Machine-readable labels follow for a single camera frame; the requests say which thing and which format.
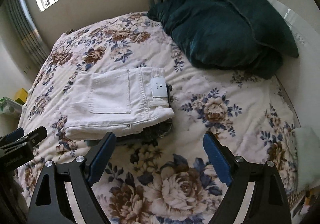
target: bed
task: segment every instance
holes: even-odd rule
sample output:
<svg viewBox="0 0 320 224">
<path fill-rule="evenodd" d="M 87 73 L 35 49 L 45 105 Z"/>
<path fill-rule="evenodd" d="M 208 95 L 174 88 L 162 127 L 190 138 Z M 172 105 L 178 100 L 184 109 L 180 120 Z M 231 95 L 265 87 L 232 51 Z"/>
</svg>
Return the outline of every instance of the bed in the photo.
<svg viewBox="0 0 320 224">
<path fill-rule="evenodd" d="M 145 66 L 165 69 L 172 85 L 173 126 L 156 141 L 116 147 L 92 187 L 110 220 L 207 223 L 227 190 L 203 149 L 207 130 L 234 155 L 255 163 L 272 160 L 287 194 L 293 194 L 297 167 L 290 131 L 295 126 L 277 79 L 194 68 L 160 23 L 130 13 L 64 33 L 28 92 L 19 127 L 26 133 L 39 126 L 48 131 L 34 160 L 18 169 L 28 203 L 47 160 L 70 162 L 96 144 L 71 140 L 64 129 L 68 91 L 79 71 L 102 74 Z M 83 223 L 71 185 L 66 188 L 76 221 Z"/>
</svg>

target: metal rivet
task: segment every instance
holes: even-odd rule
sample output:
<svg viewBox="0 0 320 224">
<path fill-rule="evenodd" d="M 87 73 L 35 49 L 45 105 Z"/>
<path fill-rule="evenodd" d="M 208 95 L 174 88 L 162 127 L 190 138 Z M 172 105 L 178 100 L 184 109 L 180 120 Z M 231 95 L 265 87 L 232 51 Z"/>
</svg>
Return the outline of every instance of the metal rivet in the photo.
<svg viewBox="0 0 320 224">
<path fill-rule="evenodd" d="M 52 161 L 47 161 L 47 162 L 45 162 L 45 166 L 46 167 L 50 167 L 52 165 Z"/>
<path fill-rule="evenodd" d="M 80 155 L 80 156 L 78 156 L 78 157 L 76 158 L 76 161 L 77 161 L 78 163 L 82 162 L 83 160 L 84 160 L 84 157 L 83 157 L 82 155 Z"/>
<path fill-rule="evenodd" d="M 238 162 L 238 163 L 242 163 L 244 161 L 243 157 L 242 156 L 236 156 L 235 160 Z"/>
<path fill-rule="evenodd" d="M 274 167 L 275 163 L 273 161 L 267 161 L 267 165 L 269 165 L 270 167 Z"/>
</svg>

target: dark green pillow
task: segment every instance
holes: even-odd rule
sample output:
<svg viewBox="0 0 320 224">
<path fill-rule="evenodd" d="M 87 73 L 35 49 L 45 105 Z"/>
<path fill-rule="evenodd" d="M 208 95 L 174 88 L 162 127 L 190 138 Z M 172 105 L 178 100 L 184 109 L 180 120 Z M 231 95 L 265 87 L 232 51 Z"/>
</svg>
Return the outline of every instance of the dark green pillow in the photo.
<svg viewBox="0 0 320 224">
<path fill-rule="evenodd" d="M 267 0 L 169 0 L 148 17 L 162 23 L 195 67 L 269 79 L 283 64 L 282 54 L 299 56 L 290 29 Z"/>
</svg>

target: white label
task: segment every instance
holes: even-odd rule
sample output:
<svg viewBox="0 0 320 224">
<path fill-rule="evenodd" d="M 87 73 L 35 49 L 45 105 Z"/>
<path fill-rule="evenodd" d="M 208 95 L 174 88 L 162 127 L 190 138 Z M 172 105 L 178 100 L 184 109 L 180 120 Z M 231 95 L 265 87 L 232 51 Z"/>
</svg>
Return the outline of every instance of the white label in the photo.
<svg viewBox="0 0 320 224">
<path fill-rule="evenodd" d="M 153 97 L 163 97 L 163 98 L 168 97 L 167 87 L 165 85 L 164 78 L 152 78 L 151 85 L 152 85 Z"/>
</svg>

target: folded white jeans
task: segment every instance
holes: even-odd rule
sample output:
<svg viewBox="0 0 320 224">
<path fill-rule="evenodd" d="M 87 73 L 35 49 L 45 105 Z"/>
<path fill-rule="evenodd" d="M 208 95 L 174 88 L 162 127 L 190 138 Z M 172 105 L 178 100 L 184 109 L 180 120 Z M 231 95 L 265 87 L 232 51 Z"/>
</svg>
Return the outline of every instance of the folded white jeans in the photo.
<svg viewBox="0 0 320 224">
<path fill-rule="evenodd" d="M 79 72 L 68 92 L 66 136 L 101 139 L 110 131 L 121 137 L 172 118 L 167 98 L 153 97 L 152 78 L 164 78 L 164 69 Z"/>
</svg>

